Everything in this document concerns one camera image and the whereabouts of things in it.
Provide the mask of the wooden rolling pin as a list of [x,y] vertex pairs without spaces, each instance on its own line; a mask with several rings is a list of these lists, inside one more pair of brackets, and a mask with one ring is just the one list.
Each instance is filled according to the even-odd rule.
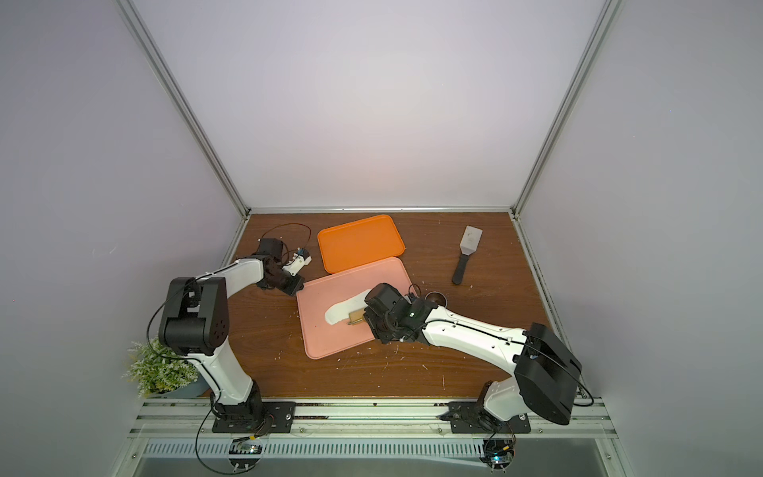
[[352,311],[348,315],[348,324],[351,326],[356,326],[364,323],[365,320],[365,310],[363,309]]

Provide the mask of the white dough lump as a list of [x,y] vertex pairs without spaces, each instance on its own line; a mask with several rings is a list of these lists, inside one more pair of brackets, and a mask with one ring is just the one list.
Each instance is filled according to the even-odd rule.
[[330,325],[337,325],[340,322],[348,321],[350,312],[367,307],[366,298],[371,290],[367,289],[353,296],[352,298],[335,303],[330,306],[324,314],[325,321]]

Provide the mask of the pink silicone mat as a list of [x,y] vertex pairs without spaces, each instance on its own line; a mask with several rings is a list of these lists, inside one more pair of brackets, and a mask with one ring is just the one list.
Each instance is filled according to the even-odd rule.
[[311,280],[296,295],[306,355],[319,360],[375,339],[366,323],[351,326],[348,321],[330,325],[325,312],[335,303],[388,283],[399,292],[411,285],[409,274],[398,258],[386,258],[372,264]]

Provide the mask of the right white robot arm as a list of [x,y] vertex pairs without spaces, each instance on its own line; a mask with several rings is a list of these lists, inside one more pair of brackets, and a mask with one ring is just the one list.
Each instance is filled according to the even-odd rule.
[[552,329],[507,328],[459,315],[380,283],[362,295],[364,320],[381,343],[417,342],[472,356],[509,375],[482,393],[481,413],[504,423],[531,411],[556,425],[571,421],[580,361]]

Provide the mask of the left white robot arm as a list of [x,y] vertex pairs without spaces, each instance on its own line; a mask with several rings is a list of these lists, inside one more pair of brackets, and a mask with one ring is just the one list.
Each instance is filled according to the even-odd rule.
[[311,260],[305,248],[288,252],[282,240],[264,238],[251,256],[197,277],[171,281],[158,340],[178,358],[191,362],[210,386],[217,421],[256,427],[266,420],[258,384],[230,347],[229,299],[250,286],[296,296],[304,288],[300,272]]

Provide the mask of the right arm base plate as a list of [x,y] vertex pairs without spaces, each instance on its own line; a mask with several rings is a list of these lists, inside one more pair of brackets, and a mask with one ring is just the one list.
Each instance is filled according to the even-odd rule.
[[487,413],[476,401],[451,401],[447,411],[437,417],[447,423],[455,434],[529,434],[532,429],[527,415],[500,421]]

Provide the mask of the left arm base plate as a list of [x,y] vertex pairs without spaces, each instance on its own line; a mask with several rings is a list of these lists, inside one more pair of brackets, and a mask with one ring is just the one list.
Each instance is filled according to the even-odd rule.
[[213,411],[213,433],[246,433],[256,436],[290,433],[295,408],[295,401],[216,405]]

